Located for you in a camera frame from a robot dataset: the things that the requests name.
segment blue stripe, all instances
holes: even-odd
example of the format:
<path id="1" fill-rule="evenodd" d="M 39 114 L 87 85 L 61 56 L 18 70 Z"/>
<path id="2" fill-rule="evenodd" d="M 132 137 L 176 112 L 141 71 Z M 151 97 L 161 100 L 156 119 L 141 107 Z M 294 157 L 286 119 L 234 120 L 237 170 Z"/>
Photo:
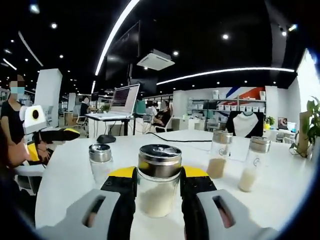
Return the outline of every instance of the blue stripe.
<path id="1" fill-rule="evenodd" d="M 239 86 L 233 86 L 229 92 L 226 94 L 226 98 L 228 98 L 231 94 L 233 94 L 235 91 L 237 91 L 240 87 Z"/>

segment laptop screen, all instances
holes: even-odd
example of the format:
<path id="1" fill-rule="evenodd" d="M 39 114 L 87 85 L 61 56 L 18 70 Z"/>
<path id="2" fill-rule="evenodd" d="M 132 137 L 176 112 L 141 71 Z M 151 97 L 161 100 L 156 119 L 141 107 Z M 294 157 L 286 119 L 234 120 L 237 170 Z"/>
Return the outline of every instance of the laptop screen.
<path id="1" fill-rule="evenodd" d="M 117 88 L 114 91 L 110 112 L 132 114 L 140 84 Z"/>

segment glass bottle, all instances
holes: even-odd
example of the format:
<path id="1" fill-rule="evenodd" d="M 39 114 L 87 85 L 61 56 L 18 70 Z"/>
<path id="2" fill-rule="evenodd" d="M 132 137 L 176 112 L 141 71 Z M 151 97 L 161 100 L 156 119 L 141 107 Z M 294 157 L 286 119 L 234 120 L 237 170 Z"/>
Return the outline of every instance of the glass bottle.
<path id="1" fill-rule="evenodd" d="M 168 215 L 180 180 L 181 150 L 163 144 L 140 148 L 136 204 L 150 218 Z"/>
<path id="2" fill-rule="evenodd" d="M 244 162 L 244 169 L 238 184 L 243 192 L 251 192 L 259 175 L 262 164 L 270 150 L 271 141 L 265 137 L 253 136 L 250 139 L 249 150 Z"/>
<path id="3" fill-rule="evenodd" d="M 209 165 L 206 170 L 207 174 L 212 179 L 222 178 L 226 161 L 229 156 L 229 145 L 232 143 L 232 133 L 225 131 L 214 131 Z"/>

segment jar lid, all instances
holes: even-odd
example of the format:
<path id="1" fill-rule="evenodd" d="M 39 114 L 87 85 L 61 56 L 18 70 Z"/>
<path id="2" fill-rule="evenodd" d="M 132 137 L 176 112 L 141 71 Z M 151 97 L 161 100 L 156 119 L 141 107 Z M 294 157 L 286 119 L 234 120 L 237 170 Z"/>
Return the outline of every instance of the jar lid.
<path id="1" fill-rule="evenodd" d="M 110 151 L 110 146 L 104 143 L 94 143 L 89 146 L 89 152 L 95 154 L 105 154 Z"/>
<path id="2" fill-rule="evenodd" d="M 268 153 L 270 150 L 271 141 L 266 137 L 252 136 L 250 139 L 249 148 L 255 152 Z"/>
<path id="3" fill-rule="evenodd" d="M 219 144 L 230 144 L 232 143 L 232 132 L 226 132 L 226 131 L 214 131 L 213 132 L 213 142 L 219 143 Z"/>
<path id="4" fill-rule="evenodd" d="M 181 170 L 181 150 L 165 144 L 150 144 L 140 148 L 139 170 L 155 178 L 169 178 Z"/>

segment ceiling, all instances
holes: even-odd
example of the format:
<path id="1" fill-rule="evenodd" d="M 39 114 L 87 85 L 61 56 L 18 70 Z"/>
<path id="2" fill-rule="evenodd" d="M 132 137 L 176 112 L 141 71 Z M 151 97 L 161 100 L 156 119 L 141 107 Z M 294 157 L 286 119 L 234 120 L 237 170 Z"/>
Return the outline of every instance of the ceiling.
<path id="1" fill-rule="evenodd" d="M 90 3 L 38 0 L 39 14 L 30 13 L 27 3 L 1 3 L 6 13 L 1 16 L 1 32 L 5 34 L 0 40 L 0 59 L 7 59 L 18 69 L 14 71 L 0 65 L 0 86 L 7 88 L 7 77 L 18 72 L 25 74 L 26 90 L 32 91 L 36 88 L 38 71 L 51 68 L 59 68 L 63 75 L 60 95 L 77 91 L 90 94 L 93 81 L 96 81 L 95 91 L 101 94 L 126 85 L 127 67 L 108 80 L 106 61 L 98 76 L 95 71 L 109 33 L 128 3 L 129 0 Z M 140 56 L 132 61 L 132 76 L 157 77 L 159 82 L 229 68 L 296 70 L 305 46 L 299 29 L 288 31 L 295 20 L 283 2 L 279 4 L 273 0 L 267 3 L 263 0 L 140 0 L 121 25 L 113 43 L 140 21 L 143 24 Z M 56 23 L 57 28 L 52 29 L 51 23 Z M 282 36 L 280 28 L 287 31 L 287 36 Z M 43 66 L 27 50 L 18 31 Z M 228 39 L 223 39 L 224 34 L 228 34 Z M 161 71 L 137 66 L 152 49 L 171 55 L 175 64 Z M 161 84 L 157 86 L 157 94 L 169 94 L 174 89 L 214 87 L 276 85 L 288 88 L 294 78 L 295 73 L 291 72 L 225 72 Z"/>

